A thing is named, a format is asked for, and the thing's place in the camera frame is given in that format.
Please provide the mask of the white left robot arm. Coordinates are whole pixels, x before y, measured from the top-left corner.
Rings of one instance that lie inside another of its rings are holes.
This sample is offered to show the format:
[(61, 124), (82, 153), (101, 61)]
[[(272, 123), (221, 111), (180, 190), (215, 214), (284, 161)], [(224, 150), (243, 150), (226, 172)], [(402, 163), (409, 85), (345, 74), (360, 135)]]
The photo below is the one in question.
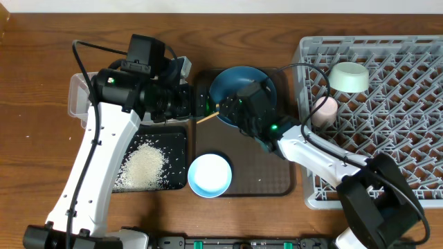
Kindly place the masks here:
[(44, 225), (30, 225), (25, 248), (148, 248), (137, 228), (107, 232), (109, 202), (125, 152), (145, 115), (152, 122), (201, 117), (206, 105), (186, 83), (192, 66), (165, 54), (162, 41), (132, 35), (120, 59), (85, 75), (90, 105), (79, 152), (64, 190)]

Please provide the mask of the light green bowl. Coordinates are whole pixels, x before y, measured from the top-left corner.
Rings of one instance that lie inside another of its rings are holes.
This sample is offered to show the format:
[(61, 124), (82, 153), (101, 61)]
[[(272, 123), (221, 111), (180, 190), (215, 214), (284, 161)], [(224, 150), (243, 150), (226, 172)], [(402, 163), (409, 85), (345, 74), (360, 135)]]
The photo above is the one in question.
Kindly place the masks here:
[(341, 62), (332, 67), (329, 84), (333, 89), (346, 93), (360, 93), (369, 88), (369, 71), (361, 64)]

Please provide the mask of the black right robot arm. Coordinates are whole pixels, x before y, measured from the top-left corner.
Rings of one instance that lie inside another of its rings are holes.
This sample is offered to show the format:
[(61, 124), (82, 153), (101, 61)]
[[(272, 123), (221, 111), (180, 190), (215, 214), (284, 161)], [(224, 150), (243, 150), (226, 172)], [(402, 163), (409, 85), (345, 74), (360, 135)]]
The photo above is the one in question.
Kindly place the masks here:
[(242, 134), (335, 188), (349, 225), (333, 242), (335, 248), (413, 248), (418, 243), (402, 236), (418, 222), (425, 227), (420, 243), (428, 241), (430, 227), (423, 207), (391, 157), (368, 158), (322, 139), (299, 120), (278, 113), (271, 89), (264, 84), (210, 96), (220, 116)]

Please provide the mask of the light blue bowl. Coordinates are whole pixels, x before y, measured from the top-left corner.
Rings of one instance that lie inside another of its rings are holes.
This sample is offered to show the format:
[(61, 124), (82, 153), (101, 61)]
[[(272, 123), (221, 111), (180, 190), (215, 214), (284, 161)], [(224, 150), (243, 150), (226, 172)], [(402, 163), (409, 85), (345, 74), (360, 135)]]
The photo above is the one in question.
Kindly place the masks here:
[(229, 162), (218, 154), (203, 154), (188, 169), (188, 184), (200, 197), (221, 196), (230, 186), (233, 173)]

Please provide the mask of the dark blue plate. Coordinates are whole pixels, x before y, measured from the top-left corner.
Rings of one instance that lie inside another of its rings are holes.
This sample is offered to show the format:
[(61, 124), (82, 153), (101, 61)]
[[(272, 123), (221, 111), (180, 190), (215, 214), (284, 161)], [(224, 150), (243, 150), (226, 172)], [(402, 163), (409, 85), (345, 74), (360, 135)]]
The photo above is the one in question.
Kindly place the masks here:
[[(232, 93), (252, 84), (265, 83), (271, 89), (271, 103), (277, 106), (277, 91), (272, 79), (262, 70), (250, 66), (235, 66), (222, 71), (210, 86), (210, 96), (215, 103), (226, 99)], [(218, 116), (225, 124), (236, 127), (229, 119)]]

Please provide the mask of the pink cup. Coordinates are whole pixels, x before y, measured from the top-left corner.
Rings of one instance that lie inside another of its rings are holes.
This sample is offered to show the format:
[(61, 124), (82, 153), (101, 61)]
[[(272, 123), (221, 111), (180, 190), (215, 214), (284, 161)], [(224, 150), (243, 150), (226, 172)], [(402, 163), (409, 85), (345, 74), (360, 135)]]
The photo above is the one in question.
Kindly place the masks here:
[(311, 123), (315, 127), (321, 127), (326, 124), (332, 125), (336, 121), (337, 111), (337, 101), (329, 97), (326, 103), (311, 117)]

